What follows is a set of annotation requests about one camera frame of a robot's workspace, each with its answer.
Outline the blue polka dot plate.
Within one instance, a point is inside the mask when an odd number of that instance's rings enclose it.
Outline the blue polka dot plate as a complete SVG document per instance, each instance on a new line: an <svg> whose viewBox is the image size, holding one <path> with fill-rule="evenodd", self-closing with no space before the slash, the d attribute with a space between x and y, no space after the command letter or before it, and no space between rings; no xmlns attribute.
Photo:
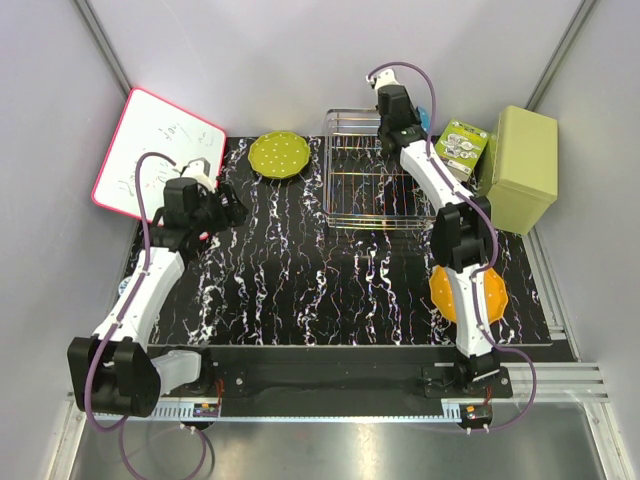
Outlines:
<svg viewBox="0 0 640 480"><path fill-rule="evenodd" d="M427 111L426 108L418 106L416 108L416 111L418 113L418 116L420 118L420 123L421 123L421 127L425 132L429 132L430 131L430 127L431 127L431 116L430 113Z"/></svg>

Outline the green polka dot plate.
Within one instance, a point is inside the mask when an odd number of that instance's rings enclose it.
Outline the green polka dot plate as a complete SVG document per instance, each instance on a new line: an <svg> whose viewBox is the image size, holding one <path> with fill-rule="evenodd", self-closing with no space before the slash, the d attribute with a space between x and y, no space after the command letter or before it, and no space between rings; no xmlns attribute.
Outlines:
<svg viewBox="0 0 640 480"><path fill-rule="evenodd" d="M311 155L308 142L286 131L275 131L256 139L249 149L248 160L257 174L284 180L298 175Z"/></svg>

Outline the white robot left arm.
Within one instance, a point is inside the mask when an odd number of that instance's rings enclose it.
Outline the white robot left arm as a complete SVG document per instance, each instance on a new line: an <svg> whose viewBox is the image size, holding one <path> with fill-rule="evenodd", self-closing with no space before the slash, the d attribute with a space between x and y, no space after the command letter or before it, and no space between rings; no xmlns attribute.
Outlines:
<svg viewBox="0 0 640 480"><path fill-rule="evenodd" d="M124 293L91 336L68 347L75 399L87 414L147 417L176 388L203 396L215 386L204 354L177 349L151 358L149 337L169 293L203 250L201 237L243 225L248 210L226 182L209 190L193 178L175 178L163 196L143 229L145 246Z"/></svg>

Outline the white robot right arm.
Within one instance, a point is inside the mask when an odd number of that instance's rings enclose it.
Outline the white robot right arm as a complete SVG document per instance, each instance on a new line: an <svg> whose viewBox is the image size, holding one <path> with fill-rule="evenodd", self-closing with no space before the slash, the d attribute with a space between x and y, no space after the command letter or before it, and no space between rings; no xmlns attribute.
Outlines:
<svg viewBox="0 0 640 480"><path fill-rule="evenodd" d="M485 289L485 272L497 254L491 205L485 197L474 197L444 165L404 86L389 84L375 91L383 149L397 157L436 211L430 249L448 281L447 303L456 323L451 377L460 393L476 396L500 370L495 342L489 338Z"/></svg>

